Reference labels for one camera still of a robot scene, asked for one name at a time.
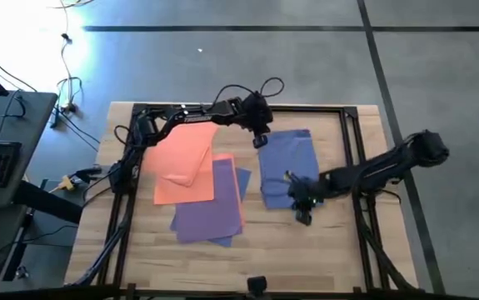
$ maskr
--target desk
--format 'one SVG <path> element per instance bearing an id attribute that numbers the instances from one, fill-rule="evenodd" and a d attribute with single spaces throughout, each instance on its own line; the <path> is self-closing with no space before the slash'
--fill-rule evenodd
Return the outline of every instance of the desk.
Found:
<path id="1" fill-rule="evenodd" d="M 122 156 L 123 145 L 112 132 L 118 124 L 129 125 L 133 104 L 112 103 L 97 163 L 111 165 Z M 357 111 L 367 157 L 384 153 L 387 142 L 377 107 L 358 106 Z M 320 169 L 345 165 L 337 116 L 275 112 L 270 127 L 273 131 L 310 129 Z M 214 153 L 233 153 L 236 166 L 252 171 L 243 203 L 247 223 L 231 248 L 209 242 L 178 244 L 175 233 L 169 230 L 174 206 L 154 206 L 152 175 L 141 174 L 124 264 L 124 287 L 136 283 L 137 289 L 241 292 L 247 290 L 247 278 L 260 275 L 267 277 L 269 292 L 351 292 L 353 287 L 364 286 L 351 199 L 332 199 L 316 208 L 310 227 L 295 221 L 291 210 L 266 210 L 251 140 L 252 133 L 238 126 L 220 127 L 213 140 Z M 98 184 L 95 191 L 106 185 Z M 111 193 L 104 194 L 82 213 L 67 283 L 80 278 L 102 250 L 112 201 Z M 406 279 L 417 285 L 398 200 L 386 194 L 379 196 L 377 216 L 387 254 Z M 109 283 L 115 257 L 114 252 Z M 377 272 L 375 275 L 379 286 Z"/>
<path id="2" fill-rule="evenodd" d="M 22 144 L 12 177 L 7 187 L 0 188 L 0 247 L 12 242 L 17 230 L 22 225 L 26 207 L 10 205 L 10 203 L 30 159 L 32 159 L 33 152 L 57 99 L 56 94 L 46 92 L 20 92 L 20 94 L 27 109 L 26 117 L 22 120 L 8 117 L 0 134 L 1 141 L 15 141 Z M 10 96 L 0 97 L 0 122 L 7 103 L 10 101 Z M 13 101 L 8 113 L 19 114 L 21 113 L 20 109 L 17 101 Z"/>

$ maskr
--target blue cloth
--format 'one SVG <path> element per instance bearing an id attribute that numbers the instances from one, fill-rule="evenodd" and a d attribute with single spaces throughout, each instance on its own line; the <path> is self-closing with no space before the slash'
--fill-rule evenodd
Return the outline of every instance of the blue cloth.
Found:
<path id="1" fill-rule="evenodd" d="M 246 169 L 243 169 L 243 168 L 240 168 L 240 167 L 236 167 L 237 185 L 239 187 L 239 196 L 241 197 L 241 201 L 245 198 L 245 196 L 247 194 L 247 186 L 248 186 L 248 182 L 250 180 L 250 175 L 251 175 L 250 171 L 248 171 Z M 173 231 L 177 230 L 176 215 L 172 218 L 170 228 Z M 241 233 L 242 233 L 242 229 L 239 230 L 236 234 L 241 234 Z M 209 241 L 212 242 L 212 243 L 216 243 L 218 245 L 221 245 L 223 247 L 231 247 L 232 246 L 232 238 L 233 238 L 233 236 L 217 237 L 217 238 L 209 239 Z"/>
<path id="2" fill-rule="evenodd" d="M 267 209 L 291 207 L 293 199 L 287 195 L 289 182 L 283 179 L 286 171 L 313 180 L 319 176 L 312 135 L 307 129 L 268 134 L 267 145 L 259 149 L 257 157 Z"/>

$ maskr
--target folded cloth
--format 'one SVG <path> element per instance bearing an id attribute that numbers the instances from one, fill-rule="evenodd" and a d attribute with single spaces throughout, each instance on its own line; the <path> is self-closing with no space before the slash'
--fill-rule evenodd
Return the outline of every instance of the folded cloth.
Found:
<path id="1" fill-rule="evenodd" d="M 176 206 L 180 243 L 230 237 L 242 228 L 237 182 L 231 159 L 213 161 L 214 199 Z"/>
<path id="2" fill-rule="evenodd" d="M 243 169 L 243 168 L 240 168 L 240 167 L 236 167 L 236 177 L 237 177 L 237 185 L 239 186 L 239 195 L 240 195 L 240 198 L 241 198 L 241 201 L 245 198 L 246 194 L 247 194 L 247 186 L 248 186 L 248 181 L 250 180 L 250 175 L 251 175 L 251 172 L 246 170 L 246 169 Z M 176 231 L 176 215 L 174 215 L 174 217 L 172 218 L 172 222 L 171 222 L 171 230 L 173 231 Z M 241 234 L 242 233 L 242 228 L 240 228 L 236 234 L 234 235 L 237 235 L 237 234 Z M 217 238 L 211 238 L 209 241 L 212 242 L 212 243 L 216 243 L 216 244 L 219 244 L 221 246 L 224 246 L 224 247 L 231 247 L 232 246 L 232 238 L 233 236 L 230 236 L 230 237 L 217 237 Z"/>
<path id="3" fill-rule="evenodd" d="M 289 208 L 289 183 L 283 179 L 285 171 L 298 177 L 316 180 L 319 174 L 312 135 L 307 129 L 273 132 L 267 135 L 267 145 L 257 154 L 259 159 L 262 197 L 265 207 Z"/>
<path id="4" fill-rule="evenodd" d="M 213 200 L 212 147 L 206 152 L 191 186 L 185 187 L 156 176 L 154 204 L 192 203 Z"/>
<path id="5" fill-rule="evenodd" d="M 207 153 L 211 153 L 216 132 L 217 125 L 211 122 L 176 126 L 155 147 L 147 149 L 142 170 L 178 185 L 191 186 Z"/>

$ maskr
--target cloth stack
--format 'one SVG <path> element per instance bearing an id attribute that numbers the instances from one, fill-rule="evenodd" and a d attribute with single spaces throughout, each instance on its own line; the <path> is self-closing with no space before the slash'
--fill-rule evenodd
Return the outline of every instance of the cloth stack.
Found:
<path id="1" fill-rule="evenodd" d="M 180 243 L 209 240 L 231 247 L 242 233 L 241 200 L 250 171 L 235 168 L 231 154 L 213 154 L 217 125 L 176 126 L 145 153 L 143 171 L 155 173 L 154 204 L 175 204 L 171 229 Z"/>

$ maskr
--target black floor line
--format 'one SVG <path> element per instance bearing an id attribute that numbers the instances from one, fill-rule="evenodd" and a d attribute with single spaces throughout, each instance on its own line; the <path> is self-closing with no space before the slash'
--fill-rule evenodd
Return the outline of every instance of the black floor line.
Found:
<path id="1" fill-rule="evenodd" d="M 398 126 L 397 115 L 395 114 L 395 109 L 392 104 L 386 76 L 383 72 L 382 63 L 380 62 L 380 55 L 378 54 L 378 48 L 374 39 L 374 32 L 372 31 L 371 22 L 367 14 L 367 7 L 365 6 L 364 0 L 357 0 L 357 5 L 362 16 L 363 26 L 365 27 L 367 44 L 371 53 L 374 72 L 376 73 L 378 85 L 382 94 L 383 104 L 386 109 L 387 121 L 389 122 L 389 127 L 391 128 L 394 142 L 395 144 L 399 145 L 403 142 L 403 137 L 400 127 Z M 417 233 L 421 241 L 422 251 L 424 252 L 428 275 L 432 281 L 433 292 L 444 294 L 445 287 L 442 282 L 441 272 L 437 264 L 437 258 L 432 245 L 432 239 L 430 238 L 430 232 L 428 230 L 426 219 L 424 218 L 421 201 L 419 199 L 415 180 L 413 179 L 411 172 L 408 172 L 405 175 L 404 182 L 406 185 L 409 202 L 412 206 L 413 217 L 415 218 L 415 223 L 417 225 Z"/>
<path id="2" fill-rule="evenodd" d="M 266 26 L 266 25 L 210 25 L 210 26 L 83 26 L 90 33 L 182 33 L 182 32 L 364 32 L 363 26 Z M 479 33 L 479 26 L 371 26 L 376 33 Z"/>
<path id="3" fill-rule="evenodd" d="M 362 26 L 84 26 L 95 33 L 159 32 L 363 32 Z"/>
<path id="4" fill-rule="evenodd" d="M 377 33 L 479 33 L 479 26 L 372 26 Z"/>

